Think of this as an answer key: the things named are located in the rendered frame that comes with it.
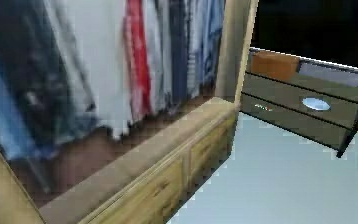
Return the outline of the orange box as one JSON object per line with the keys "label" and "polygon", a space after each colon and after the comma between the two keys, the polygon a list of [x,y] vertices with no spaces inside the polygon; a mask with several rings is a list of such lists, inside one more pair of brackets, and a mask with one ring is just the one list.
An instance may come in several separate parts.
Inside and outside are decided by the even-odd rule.
{"label": "orange box", "polygon": [[296,74],[298,65],[298,57],[258,51],[252,56],[250,71],[254,74],[286,81]]}

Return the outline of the light blue hanging garment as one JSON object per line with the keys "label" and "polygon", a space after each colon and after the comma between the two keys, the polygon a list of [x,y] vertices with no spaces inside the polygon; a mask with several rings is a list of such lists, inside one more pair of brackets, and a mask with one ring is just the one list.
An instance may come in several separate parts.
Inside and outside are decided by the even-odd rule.
{"label": "light blue hanging garment", "polygon": [[36,148],[0,73],[0,145],[8,160],[33,157]]}

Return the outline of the white hanging garment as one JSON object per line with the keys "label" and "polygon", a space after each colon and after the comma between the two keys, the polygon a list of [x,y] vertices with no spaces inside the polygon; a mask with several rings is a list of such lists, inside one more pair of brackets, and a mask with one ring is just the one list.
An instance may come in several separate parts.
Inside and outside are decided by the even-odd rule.
{"label": "white hanging garment", "polygon": [[123,37],[127,0],[44,0],[74,109],[118,140],[131,121]]}

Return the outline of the grey shelf unit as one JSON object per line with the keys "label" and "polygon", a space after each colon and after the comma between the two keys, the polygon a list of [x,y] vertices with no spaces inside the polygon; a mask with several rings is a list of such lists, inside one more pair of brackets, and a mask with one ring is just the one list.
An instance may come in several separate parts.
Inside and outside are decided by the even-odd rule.
{"label": "grey shelf unit", "polygon": [[[250,71],[255,52],[268,51],[299,58],[296,74],[281,81]],[[358,73],[358,68],[284,54],[264,49],[251,48],[244,70],[241,95],[241,111],[259,120],[302,136],[336,151],[342,157],[358,132],[358,87],[352,87],[299,73],[302,63],[317,64]],[[303,105],[304,98],[326,101],[328,111],[315,111]],[[265,111],[255,104],[267,106]]]}

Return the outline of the light wooden wardrobe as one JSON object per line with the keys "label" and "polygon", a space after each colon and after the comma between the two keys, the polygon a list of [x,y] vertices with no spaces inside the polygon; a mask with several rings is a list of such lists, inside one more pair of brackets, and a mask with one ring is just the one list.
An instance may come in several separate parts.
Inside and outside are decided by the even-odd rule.
{"label": "light wooden wardrobe", "polygon": [[151,111],[118,140],[108,127],[8,160],[0,224],[165,224],[231,151],[259,0],[225,0],[216,79],[172,101],[169,0],[142,0]]}

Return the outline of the black hanging garment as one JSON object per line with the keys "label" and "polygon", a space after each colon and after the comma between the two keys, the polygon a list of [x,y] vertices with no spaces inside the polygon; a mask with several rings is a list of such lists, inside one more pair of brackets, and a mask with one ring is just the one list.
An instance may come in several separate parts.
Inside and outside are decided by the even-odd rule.
{"label": "black hanging garment", "polygon": [[43,0],[0,0],[0,68],[38,144],[63,144],[90,132],[77,110]]}

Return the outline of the dark navy hanging garment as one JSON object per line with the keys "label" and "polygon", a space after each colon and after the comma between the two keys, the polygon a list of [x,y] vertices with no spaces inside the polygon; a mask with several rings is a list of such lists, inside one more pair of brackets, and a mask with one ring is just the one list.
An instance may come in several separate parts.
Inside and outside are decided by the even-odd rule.
{"label": "dark navy hanging garment", "polygon": [[187,95],[187,52],[184,0],[169,0],[172,59],[172,101],[179,104]]}

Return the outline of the red hanging garment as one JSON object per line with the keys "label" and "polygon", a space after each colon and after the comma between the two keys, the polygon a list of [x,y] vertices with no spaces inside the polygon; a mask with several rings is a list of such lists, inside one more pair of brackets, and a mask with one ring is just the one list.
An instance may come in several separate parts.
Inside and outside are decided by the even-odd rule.
{"label": "red hanging garment", "polygon": [[124,34],[130,74],[131,110],[137,122],[151,111],[142,0],[126,0]]}

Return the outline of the grey flat box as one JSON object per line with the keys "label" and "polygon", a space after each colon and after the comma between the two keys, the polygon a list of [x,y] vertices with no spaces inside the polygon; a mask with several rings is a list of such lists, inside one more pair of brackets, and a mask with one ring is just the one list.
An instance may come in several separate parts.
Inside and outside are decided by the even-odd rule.
{"label": "grey flat box", "polygon": [[299,68],[299,73],[326,81],[358,87],[358,73],[355,72],[320,66],[317,64],[302,63]]}

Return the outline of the blue patterned hanging garment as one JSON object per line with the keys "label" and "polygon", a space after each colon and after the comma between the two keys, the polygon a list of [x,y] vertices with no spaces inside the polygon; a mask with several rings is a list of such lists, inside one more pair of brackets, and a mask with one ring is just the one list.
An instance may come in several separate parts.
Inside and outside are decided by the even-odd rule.
{"label": "blue patterned hanging garment", "polygon": [[191,0],[187,93],[200,94],[200,87],[216,79],[225,0]]}

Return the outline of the white oval bowl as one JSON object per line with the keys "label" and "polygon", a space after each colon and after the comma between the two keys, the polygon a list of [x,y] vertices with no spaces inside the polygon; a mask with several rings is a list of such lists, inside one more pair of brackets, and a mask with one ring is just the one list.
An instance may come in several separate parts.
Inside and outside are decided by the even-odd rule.
{"label": "white oval bowl", "polygon": [[315,111],[328,111],[331,108],[331,106],[326,101],[318,98],[304,98],[302,100],[302,103],[307,108],[310,108]]}

